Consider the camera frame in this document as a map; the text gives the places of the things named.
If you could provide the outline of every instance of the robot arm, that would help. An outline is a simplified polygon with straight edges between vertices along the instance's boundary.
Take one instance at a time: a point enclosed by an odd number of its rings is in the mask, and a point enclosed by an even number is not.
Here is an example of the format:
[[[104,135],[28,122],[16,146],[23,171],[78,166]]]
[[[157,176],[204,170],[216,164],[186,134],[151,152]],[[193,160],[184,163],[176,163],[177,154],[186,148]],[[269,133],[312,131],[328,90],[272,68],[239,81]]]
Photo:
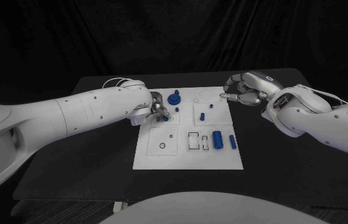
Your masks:
[[[348,104],[331,107],[315,94],[317,90],[302,85],[284,88],[272,77],[256,71],[233,75],[225,91],[235,81],[239,81],[242,94],[222,93],[223,99],[249,106],[259,105],[262,100],[269,101],[261,114],[288,136],[309,133],[322,144],[348,152]]]
[[[49,143],[125,118],[140,125],[154,113],[170,118],[161,94],[141,81],[38,103],[0,105],[0,183]]]

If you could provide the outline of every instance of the black table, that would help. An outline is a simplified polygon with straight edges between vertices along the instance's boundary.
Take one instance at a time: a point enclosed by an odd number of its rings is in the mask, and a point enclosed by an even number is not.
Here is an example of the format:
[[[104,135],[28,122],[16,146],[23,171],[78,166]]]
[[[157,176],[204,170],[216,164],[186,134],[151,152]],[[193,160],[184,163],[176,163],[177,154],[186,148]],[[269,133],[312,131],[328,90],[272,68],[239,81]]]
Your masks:
[[[309,86],[294,68],[261,71],[285,87]],[[150,89],[210,87],[223,85],[242,72],[130,77],[143,80]],[[110,78],[82,78],[72,94],[101,88]],[[173,192],[217,191],[279,204],[347,206],[348,154],[322,145],[308,134],[288,137],[262,118],[265,105],[230,103],[243,171],[133,170],[140,127],[124,120],[38,151],[15,199],[133,202]]]

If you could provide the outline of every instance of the blue object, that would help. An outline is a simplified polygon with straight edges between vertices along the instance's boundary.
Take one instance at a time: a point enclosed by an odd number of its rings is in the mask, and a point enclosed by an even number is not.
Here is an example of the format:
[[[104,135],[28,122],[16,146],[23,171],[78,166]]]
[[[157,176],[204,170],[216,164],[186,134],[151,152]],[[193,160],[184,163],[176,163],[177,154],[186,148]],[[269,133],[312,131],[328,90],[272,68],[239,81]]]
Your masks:
[[[180,101],[181,101],[180,92],[179,90],[176,90],[176,93],[169,96],[169,103],[171,105],[177,105]]]
[[[223,136],[220,131],[213,132],[213,142],[215,142],[215,148],[219,150],[223,148]]]
[[[233,135],[230,135],[230,145],[232,145],[232,149],[238,148]]]

